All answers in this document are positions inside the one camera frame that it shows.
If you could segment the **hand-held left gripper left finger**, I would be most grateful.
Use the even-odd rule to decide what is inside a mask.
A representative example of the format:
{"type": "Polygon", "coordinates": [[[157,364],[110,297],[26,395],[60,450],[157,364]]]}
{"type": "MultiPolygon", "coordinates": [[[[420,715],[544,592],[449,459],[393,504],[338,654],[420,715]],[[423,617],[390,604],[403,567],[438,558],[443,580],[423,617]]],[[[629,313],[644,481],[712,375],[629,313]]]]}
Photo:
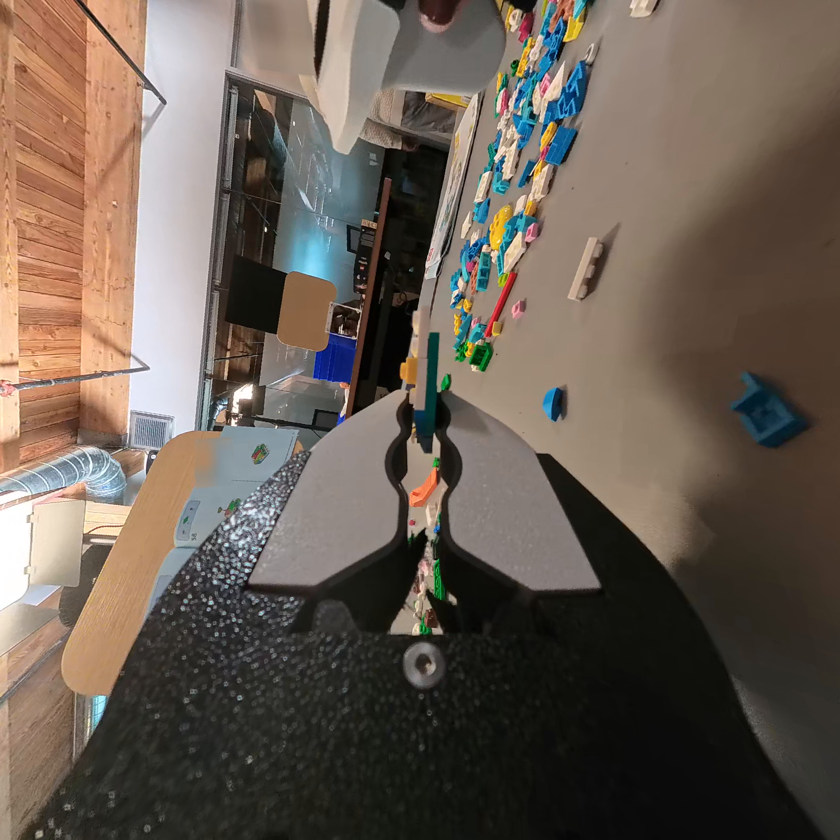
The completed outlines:
{"type": "Polygon", "coordinates": [[[309,451],[248,579],[258,592],[310,595],[407,549],[407,391],[352,415],[309,451]]]}

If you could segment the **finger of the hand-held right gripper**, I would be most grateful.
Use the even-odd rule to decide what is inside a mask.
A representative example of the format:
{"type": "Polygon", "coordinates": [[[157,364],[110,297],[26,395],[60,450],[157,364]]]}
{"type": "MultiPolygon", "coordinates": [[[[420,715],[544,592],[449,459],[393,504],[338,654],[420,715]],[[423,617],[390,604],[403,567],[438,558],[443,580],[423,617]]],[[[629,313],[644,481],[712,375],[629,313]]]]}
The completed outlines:
{"type": "Polygon", "coordinates": [[[406,2],[385,69],[382,89],[480,92],[497,74],[507,32],[493,1],[461,3],[444,32],[421,23],[417,1],[406,2]]]}

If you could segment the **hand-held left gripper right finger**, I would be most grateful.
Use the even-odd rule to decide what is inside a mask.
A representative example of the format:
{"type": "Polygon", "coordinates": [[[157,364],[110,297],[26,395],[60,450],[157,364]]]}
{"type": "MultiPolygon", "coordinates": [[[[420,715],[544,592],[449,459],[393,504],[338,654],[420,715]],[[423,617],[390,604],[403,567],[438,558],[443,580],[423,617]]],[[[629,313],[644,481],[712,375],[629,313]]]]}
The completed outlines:
{"type": "Polygon", "coordinates": [[[444,583],[456,596],[594,593],[601,583],[536,452],[466,399],[440,397],[444,583]]]}

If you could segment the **teal white yellow brick assembly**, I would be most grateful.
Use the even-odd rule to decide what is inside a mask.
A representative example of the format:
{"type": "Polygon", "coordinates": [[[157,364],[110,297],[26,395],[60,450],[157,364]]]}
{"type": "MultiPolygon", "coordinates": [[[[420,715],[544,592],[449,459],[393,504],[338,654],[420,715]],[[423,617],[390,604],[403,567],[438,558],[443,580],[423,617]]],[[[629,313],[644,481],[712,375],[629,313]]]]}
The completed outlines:
{"type": "Polygon", "coordinates": [[[427,455],[433,451],[437,428],[439,332],[431,330],[429,307],[413,313],[413,333],[400,376],[413,408],[414,436],[427,455]]]}

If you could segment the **grey desk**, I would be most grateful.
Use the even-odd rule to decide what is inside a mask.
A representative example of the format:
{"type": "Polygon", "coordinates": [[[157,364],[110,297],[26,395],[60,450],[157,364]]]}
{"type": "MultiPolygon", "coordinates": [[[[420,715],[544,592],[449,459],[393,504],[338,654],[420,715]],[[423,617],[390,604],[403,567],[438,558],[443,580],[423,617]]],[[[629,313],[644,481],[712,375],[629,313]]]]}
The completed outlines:
{"type": "Polygon", "coordinates": [[[714,638],[763,748],[838,838],[838,2],[595,2],[578,135],[485,373],[455,393],[549,453],[647,545],[714,638]],[[588,238],[604,245],[568,299],[588,238]],[[778,448],[740,374],[809,421],[778,448]],[[566,391],[556,423],[550,388],[566,391]]]}

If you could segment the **orange brick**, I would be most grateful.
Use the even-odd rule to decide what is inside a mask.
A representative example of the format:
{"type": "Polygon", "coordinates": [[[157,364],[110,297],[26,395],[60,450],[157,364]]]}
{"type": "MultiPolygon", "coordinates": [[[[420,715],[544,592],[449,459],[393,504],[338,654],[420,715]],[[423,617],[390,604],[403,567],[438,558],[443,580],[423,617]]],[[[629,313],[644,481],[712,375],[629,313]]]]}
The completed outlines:
{"type": "Polygon", "coordinates": [[[431,496],[438,487],[439,467],[440,460],[438,457],[434,457],[433,467],[425,481],[420,486],[412,489],[409,494],[408,501],[411,508],[424,508],[428,504],[431,496]]]}

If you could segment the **printed instruction sheet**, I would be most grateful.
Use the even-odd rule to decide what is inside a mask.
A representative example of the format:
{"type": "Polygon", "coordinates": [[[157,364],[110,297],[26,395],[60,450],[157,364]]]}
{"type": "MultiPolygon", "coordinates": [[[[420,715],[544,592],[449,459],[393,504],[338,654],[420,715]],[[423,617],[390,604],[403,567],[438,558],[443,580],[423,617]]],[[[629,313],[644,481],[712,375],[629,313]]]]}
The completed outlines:
{"type": "Polygon", "coordinates": [[[194,549],[295,454],[298,431],[226,427],[200,449],[196,485],[175,522],[174,546],[194,549]]]}

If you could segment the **cluster of small mixed bricks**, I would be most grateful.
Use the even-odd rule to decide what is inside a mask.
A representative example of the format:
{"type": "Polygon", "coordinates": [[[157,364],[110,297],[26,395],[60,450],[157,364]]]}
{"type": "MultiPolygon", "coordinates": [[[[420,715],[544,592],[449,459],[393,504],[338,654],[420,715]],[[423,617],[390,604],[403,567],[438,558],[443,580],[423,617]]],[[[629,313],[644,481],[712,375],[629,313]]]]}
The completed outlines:
{"type": "Polygon", "coordinates": [[[396,626],[414,637],[442,634],[448,623],[454,624],[457,600],[445,586],[440,554],[441,514],[439,503],[432,501],[425,508],[425,528],[410,520],[408,543],[422,548],[413,573],[409,592],[398,614],[396,626]]]}

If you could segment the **pile of colourful toy bricks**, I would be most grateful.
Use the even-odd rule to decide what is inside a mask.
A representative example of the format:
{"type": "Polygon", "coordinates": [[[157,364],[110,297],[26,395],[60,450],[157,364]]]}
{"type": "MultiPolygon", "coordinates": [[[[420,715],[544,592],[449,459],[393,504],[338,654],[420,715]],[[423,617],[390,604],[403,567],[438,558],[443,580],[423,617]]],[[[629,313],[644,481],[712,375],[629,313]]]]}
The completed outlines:
{"type": "Polygon", "coordinates": [[[497,77],[496,138],[480,174],[472,211],[460,232],[464,244],[450,278],[455,361],[467,363],[485,329],[505,273],[517,271],[539,237],[540,206],[578,134],[597,45],[566,59],[564,48],[583,31],[592,2],[543,2],[540,19],[510,7],[505,24],[521,55],[497,77]]]}

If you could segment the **white instruction booklet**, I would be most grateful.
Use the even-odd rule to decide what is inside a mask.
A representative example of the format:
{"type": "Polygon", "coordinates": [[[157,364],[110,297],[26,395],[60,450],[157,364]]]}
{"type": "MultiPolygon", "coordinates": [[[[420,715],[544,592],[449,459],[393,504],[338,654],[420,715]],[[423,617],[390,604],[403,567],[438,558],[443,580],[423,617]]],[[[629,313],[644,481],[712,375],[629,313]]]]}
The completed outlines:
{"type": "Polygon", "coordinates": [[[449,146],[444,185],[438,201],[423,280],[434,280],[438,277],[444,257],[451,246],[456,215],[466,181],[469,157],[474,147],[476,127],[484,97],[485,93],[483,91],[474,95],[467,108],[461,111],[456,122],[455,132],[449,146]]]}

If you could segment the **blue plastic crates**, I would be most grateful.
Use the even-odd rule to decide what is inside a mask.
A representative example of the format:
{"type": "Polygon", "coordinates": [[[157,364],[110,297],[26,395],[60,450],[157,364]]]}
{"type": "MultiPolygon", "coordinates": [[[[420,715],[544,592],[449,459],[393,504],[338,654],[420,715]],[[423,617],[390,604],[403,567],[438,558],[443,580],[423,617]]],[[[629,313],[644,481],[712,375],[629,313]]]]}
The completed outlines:
{"type": "Polygon", "coordinates": [[[326,348],[316,353],[311,377],[324,382],[351,383],[356,350],[355,338],[330,332],[326,348]]]}

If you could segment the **glass partition window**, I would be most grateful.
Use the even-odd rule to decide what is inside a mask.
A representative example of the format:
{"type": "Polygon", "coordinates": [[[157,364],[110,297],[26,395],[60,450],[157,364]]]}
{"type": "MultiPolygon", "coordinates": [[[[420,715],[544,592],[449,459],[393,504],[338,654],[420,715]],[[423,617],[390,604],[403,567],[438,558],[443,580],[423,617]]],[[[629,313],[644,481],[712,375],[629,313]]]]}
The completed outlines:
{"type": "Polygon", "coordinates": [[[448,142],[415,152],[362,140],[336,152],[303,98],[228,78],[205,329],[199,427],[335,425],[402,386],[448,142]],[[351,383],[312,378],[316,353],[224,319],[235,256],[331,281],[331,333],[357,340],[351,383]]]}

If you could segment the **metal vent grille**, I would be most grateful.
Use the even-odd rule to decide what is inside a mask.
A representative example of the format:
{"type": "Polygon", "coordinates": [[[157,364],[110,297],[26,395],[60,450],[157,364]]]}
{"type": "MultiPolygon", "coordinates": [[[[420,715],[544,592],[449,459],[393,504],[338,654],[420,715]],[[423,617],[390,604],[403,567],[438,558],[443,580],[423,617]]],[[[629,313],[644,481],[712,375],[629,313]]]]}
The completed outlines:
{"type": "Polygon", "coordinates": [[[175,418],[140,411],[129,412],[129,448],[159,451],[175,435],[175,418]]]}

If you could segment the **tan rounded board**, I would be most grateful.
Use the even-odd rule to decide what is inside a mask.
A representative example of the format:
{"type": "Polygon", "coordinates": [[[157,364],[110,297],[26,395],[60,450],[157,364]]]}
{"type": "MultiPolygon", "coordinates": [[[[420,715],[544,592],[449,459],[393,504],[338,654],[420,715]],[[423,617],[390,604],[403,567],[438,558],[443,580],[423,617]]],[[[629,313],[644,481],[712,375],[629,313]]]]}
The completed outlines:
{"type": "Polygon", "coordinates": [[[287,273],[280,303],[277,338],[301,350],[321,352],[329,343],[338,291],[329,280],[299,271],[287,273]]]}

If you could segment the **light wooden table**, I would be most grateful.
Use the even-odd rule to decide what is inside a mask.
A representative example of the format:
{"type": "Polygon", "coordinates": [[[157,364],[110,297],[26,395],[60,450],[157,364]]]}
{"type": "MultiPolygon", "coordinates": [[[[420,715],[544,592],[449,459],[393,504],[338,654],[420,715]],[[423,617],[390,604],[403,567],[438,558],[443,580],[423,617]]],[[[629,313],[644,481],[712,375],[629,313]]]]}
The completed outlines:
{"type": "Polygon", "coordinates": [[[211,467],[219,432],[177,435],[158,454],[72,630],[61,660],[66,685],[108,696],[140,634],[175,525],[198,479],[211,467]]]}

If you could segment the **long red bar brick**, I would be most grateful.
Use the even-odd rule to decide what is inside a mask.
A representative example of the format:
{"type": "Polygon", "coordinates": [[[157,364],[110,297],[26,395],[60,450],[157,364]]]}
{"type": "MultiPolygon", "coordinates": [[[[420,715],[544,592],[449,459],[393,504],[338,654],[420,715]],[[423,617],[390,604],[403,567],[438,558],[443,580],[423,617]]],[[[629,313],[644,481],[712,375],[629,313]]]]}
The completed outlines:
{"type": "Polygon", "coordinates": [[[508,297],[510,295],[511,290],[513,289],[513,286],[516,282],[517,276],[518,276],[518,273],[515,270],[511,270],[509,272],[506,272],[505,275],[504,275],[505,285],[502,287],[502,289],[500,291],[500,295],[499,295],[499,298],[497,300],[497,303],[496,303],[490,317],[488,318],[488,323],[486,325],[486,329],[485,329],[485,338],[486,339],[490,339],[492,337],[492,334],[493,334],[492,331],[493,331],[494,324],[499,320],[499,318],[502,314],[502,311],[503,311],[504,307],[506,306],[508,297]]]}

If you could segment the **black panel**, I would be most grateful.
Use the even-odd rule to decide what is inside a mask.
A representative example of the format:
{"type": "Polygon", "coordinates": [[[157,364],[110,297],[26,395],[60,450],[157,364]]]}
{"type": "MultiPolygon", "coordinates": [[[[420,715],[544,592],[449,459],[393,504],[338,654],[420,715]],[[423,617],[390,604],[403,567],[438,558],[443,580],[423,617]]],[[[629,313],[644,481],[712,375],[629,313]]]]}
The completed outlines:
{"type": "Polygon", "coordinates": [[[287,273],[236,255],[227,288],[226,322],[276,334],[287,273]]]}

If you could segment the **black metal rod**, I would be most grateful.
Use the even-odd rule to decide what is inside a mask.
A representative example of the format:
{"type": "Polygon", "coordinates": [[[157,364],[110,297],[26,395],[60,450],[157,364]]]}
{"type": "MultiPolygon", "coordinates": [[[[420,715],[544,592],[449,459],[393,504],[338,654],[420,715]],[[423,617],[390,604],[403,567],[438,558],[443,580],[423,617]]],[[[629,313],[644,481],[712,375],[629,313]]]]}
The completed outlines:
{"type": "Polygon", "coordinates": [[[10,382],[6,380],[1,381],[1,397],[10,397],[15,394],[32,391],[36,389],[45,389],[59,385],[72,385],[83,382],[95,382],[103,379],[110,379],[115,377],[122,377],[134,374],[145,373],[151,368],[147,364],[136,364],[129,368],[123,368],[113,371],[95,371],[87,374],[75,374],[61,377],[51,377],[41,380],[26,380],[22,382],[10,382]]]}
{"type": "Polygon", "coordinates": [[[113,35],[109,32],[109,30],[102,24],[99,18],[90,10],[89,6],[86,5],[83,1],[74,1],[75,5],[77,5],[80,11],[86,16],[89,22],[93,24],[95,29],[108,41],[111,47],[115,49],[117,54],[122,58],[122,60],[128,65],[128,67],[133,71],[134,75],[139,79],[141,83],[141,87],[144,91],[151,92],[158,100],[158,102],[165,107],[167,105],[167,100],[161,94],[160,90],[153,84],[153,82],[147,78],[144,71],[139,67],[139,65],[131,58],[128,52],[120,45],[120,43],[113,37],[113,35]]]}

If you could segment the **long white brick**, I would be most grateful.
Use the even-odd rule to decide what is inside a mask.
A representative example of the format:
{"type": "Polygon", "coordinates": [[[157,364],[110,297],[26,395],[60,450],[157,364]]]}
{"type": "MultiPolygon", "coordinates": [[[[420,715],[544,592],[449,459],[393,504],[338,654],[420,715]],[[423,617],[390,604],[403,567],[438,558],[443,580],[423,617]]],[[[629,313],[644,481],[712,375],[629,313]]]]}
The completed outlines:
{"type": "Polygon", "coordinates": [[[599,238],[588,238],[581,261],[574,274],[568,299],[573,301],[582,301],[586,297],[590,282],[595,275],[597,263],[602,256],[603,250],[604,245],[599,238]]]}

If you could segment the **blue arch brick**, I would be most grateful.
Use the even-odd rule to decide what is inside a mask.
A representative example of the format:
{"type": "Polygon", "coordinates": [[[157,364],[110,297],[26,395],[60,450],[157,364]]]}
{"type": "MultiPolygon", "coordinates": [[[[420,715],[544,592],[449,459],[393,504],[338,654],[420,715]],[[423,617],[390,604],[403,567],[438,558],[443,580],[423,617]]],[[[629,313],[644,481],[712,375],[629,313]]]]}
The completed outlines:
{"type": "Polygon", "coordinates": [[[778,448],[809,428],[809,421],[768,382],[750,372],[741,373],[740,382],[743,393],[730,408],[756,444],[778,448]]]}

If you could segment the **white cabinet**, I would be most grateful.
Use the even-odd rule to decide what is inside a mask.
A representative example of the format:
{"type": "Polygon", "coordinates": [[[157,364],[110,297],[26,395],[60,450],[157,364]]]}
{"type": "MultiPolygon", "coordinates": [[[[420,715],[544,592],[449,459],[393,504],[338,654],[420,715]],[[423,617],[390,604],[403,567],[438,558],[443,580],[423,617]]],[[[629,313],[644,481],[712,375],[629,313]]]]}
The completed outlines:
{"type": "Polygon", "coordinates": [[[1,607],[32,585],[76,586],[81,577],[83,500],[2,496],[1,607]]]}

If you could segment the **silver ventilation duct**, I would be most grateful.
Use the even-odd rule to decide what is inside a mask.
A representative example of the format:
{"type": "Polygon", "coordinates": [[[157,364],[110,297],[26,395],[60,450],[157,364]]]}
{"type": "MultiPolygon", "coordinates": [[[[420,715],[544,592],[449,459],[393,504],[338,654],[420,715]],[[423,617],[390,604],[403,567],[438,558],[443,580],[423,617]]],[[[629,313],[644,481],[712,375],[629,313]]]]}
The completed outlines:
{"type": "Polygon", "coordinates": [[[2,474],[1,503],[19,502],[85,486],[94,501],[120,501],[127,478],[108,451],[93,446],[63,449],[47,459],[37,459],[2,474]]]}

